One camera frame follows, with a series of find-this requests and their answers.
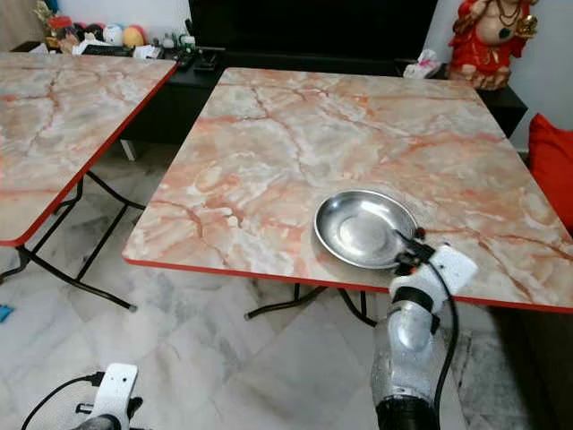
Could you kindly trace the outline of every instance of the metal plate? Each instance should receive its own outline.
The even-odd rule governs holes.
[[[397,264],[404,245],[394,230],[412,237],[412,214],[387,195],[367,190],[343,191],[322,202],[314,216],[314,231],[340,260],[365,269]]]

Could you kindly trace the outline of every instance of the red pillow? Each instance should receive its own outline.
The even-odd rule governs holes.
[[[529,125],[531,173],[569,232],[573,232],[573,131],[537,114]]]

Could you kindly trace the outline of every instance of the pink marble tabletop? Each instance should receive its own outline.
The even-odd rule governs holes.
[[[0,245],[21,245],[175,70],[0,53]]]
[[[461,300],[573,312],[573,241],[461,82],[227,69],[124,249],[134,264],[365,290],[331,257],[320,202],[388,194],[428,242],[479,265]]]

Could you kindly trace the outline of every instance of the red statue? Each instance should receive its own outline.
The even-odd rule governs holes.
[[[508,84],[509,56],[521,57],[528,39],[537,32],[530,15],[537,0],[464,0],[459,6],[449,79],[469,81],[479,90]]]

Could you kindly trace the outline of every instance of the black cabinet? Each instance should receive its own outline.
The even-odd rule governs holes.
[[[166,83],[125,128],[121,138],[180,145],[211,91]]]
[[[121,137],[133,141],[181,145],[226,67],[401,76],[406,64],[355,58],[226,52],[219,56],[215,71],[195,72],[193,66],[185,71],[176,71],[127,126]],[[445,79],[444,69],[442,67],[433,79]],[[510,137],[527,111],[527,106],[510,87],[478,93],[503,132]]]

